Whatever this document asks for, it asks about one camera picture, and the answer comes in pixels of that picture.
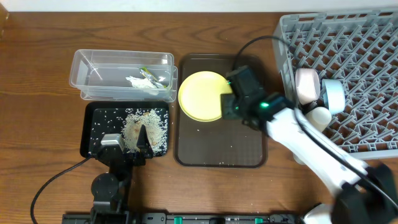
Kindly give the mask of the yellow plate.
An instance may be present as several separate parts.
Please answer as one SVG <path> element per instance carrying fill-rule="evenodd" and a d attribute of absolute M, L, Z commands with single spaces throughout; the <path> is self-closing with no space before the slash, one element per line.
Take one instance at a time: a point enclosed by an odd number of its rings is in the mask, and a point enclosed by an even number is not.
<path fill-rule="evenodd" d="M 180 85 L 178 103 L 189 118 L 211 122 L 221 118 L 221 94 L 232 92 L 227 79 L 220 74 L 211 71 L 196 72 Z"/>

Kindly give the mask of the light blue bowl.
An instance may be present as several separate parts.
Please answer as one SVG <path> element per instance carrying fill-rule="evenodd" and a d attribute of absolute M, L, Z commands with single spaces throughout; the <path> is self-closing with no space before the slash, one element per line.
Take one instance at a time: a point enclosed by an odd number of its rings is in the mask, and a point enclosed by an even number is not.
<path fill-rule="evenodd" d="M 339 80 L 323 79 L 322 88 L 325 90 L 323 94 L 324 105 L 329 112 L 332 115 L 343 112 L 345 109 L 343 84 Z"/>

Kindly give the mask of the white plastic cup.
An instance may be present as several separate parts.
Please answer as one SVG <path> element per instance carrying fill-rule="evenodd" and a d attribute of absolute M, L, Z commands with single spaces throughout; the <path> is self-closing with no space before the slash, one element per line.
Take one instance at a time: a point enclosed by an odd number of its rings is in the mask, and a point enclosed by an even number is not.
<path fill-rule="evenodd" d="M 305 117 L 319 132 L 323 132 L 331 122 L 329 109 L 321 106 L 309 111 Z"/>

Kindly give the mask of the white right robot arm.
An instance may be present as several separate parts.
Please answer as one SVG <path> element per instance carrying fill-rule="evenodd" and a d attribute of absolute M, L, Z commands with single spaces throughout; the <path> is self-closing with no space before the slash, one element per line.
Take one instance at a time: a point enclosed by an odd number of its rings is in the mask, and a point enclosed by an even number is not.
<path fill-rule="evenodd" d="M 335 201 L 319 204 L 301 223 L 390 223 L 397 218 L 397 189 L 388 166 L 371 167 L 312 126 L 295 100 L 267 94 L 248 66 L 233 63 L 226 77 L 232 92 L 221 95 L 224 119 L 261 131 L 292 151 L 326 185 Z"/>

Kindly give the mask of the white tissue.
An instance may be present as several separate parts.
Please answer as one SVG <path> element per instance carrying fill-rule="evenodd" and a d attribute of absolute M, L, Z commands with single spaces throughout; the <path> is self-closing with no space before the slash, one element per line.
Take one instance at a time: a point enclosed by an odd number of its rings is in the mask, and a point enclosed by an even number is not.
<path fill-rule="evenodd" d="M 160 85 L 153 84 L 147 78 L 136 78 L 136 77 L 126 77 L 126 80 L 131 84 L 133 88 L 138 90 L 142 90 L 144 93 L 148 93 L 150 95 L 157 95 L 160 90 L 164 88 Z"/>

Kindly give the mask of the green snack wrapper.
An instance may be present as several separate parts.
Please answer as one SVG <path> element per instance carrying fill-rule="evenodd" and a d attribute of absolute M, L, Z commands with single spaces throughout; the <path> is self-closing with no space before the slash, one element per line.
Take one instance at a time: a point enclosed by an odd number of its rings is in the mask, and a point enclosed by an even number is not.
<path fill-rule="evenodd" d="M 146 67 L 139 68 L 140 74 L 144 77 L 139 81 L 140 88 L 167 88 L 167 85 L 162 84 Z"/>

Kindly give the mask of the white bowl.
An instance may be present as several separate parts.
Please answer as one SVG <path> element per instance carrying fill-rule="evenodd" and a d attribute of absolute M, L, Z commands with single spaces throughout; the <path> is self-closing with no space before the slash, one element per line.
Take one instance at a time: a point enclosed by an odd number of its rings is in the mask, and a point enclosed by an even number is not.
<path fill-rule="evenodd" d="M 301 105 L 306 105 L 319 99 L 320 80 L 316 70 L 299 68 L 295 72 L 295 87 Z"/>

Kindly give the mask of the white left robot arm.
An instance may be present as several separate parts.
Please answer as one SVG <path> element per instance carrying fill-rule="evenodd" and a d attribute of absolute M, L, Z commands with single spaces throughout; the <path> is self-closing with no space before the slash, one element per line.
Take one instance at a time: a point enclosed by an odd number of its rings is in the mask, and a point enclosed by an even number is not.
<path fill-rule="evenodd" d="M 147 129 L 142 125 L 134 154 L 123 152 L 123 142 L 119 134 L 106 134 L 94 153 L 89 152 L 85 159 L 50 178 L 35 194 L 30 205 L 30 218 L 37 224 L 34 207 L 39 195 L 55 179 L 83 165 L 90 159 L 96 159 L 109 167 L 109 171 L 98 175 L 91 184 L 94 197 L 93 207 L 89 215 L 67 215 L 68 222 L 82 223 L 139 223 L 140 216 L 133 214 L 127 201 L 132 183 L 132 168 L 144 166 L 147 159 L 154 156 L 147 136 Z"/>

